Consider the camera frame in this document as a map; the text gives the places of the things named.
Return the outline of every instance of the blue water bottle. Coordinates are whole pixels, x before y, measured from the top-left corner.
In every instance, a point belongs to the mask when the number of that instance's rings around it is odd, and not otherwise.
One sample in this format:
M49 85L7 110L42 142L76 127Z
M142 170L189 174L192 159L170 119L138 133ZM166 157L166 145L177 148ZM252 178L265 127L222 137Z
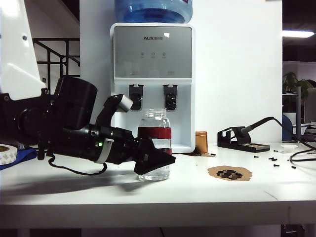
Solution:
M188 23L192 0L115 0L120 22Z

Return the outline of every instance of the tape roll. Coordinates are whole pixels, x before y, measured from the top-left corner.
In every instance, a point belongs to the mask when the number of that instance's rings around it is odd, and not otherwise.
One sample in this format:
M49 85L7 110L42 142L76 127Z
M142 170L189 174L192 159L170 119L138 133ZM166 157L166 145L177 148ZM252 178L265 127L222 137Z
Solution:
M0 144L0 165L15 162L17 150L16 147Z

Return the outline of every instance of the robotic arm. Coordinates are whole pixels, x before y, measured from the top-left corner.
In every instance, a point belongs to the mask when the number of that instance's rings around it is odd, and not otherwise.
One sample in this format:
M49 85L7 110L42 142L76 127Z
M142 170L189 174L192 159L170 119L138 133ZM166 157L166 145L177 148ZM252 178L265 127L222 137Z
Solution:
M56 153L96 163L133 160L140 175L175 162L175 157L156 149L151 138L134 138L131 131L110 126L117 110L127 112L132 105L124 95L109 97L96 124L89 124L94 85L65 76L54 95L46 88L41 91L40 97L22 100L0 94L1 143L38 145L38 159L44 159L47 149L49 156Z
M175 157L156 149L151 138L111 127L116 111L132 102L124 95L108 98L96 124L89 124L97 88L65 76L50 95L40 81L24 0L0 0L0 143L38 145L38 159L62 154L97 163L133 160L144 174L172 164Z

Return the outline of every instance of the cork mat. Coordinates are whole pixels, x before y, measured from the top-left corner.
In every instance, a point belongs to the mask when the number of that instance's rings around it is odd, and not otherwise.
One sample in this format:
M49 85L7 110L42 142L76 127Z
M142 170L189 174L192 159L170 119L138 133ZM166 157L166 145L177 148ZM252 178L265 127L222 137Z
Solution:
M249 181L252 176L252 172L242 167L217 166L207 171L210 176L227 181Z

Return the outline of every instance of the black railing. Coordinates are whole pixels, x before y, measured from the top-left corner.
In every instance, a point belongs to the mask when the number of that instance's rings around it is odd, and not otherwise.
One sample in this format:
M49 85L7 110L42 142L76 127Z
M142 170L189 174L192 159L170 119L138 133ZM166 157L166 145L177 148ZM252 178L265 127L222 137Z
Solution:
M64 42L65 43L65 55L60 54L53 50L52 48L45 45L44 41L55 41L55 42ZM63 75L66 76L72 76L72 77L80 77L80 75L70 75L69 74L69 60L74 61L77 63L78 67L80 67L80 55L70 55L69 53L69 42L71 41L80 41L79 38L33 38L33 46L35 47L35 44L38 46L44 48L47 52L47 61L37 61L38 64L46 64L47 65L47 87L50 91L50 73L51 73L51 65L60 65L60 77ZM51 60L51 54L54 54L55 56L59 57L59 61L52 61Z

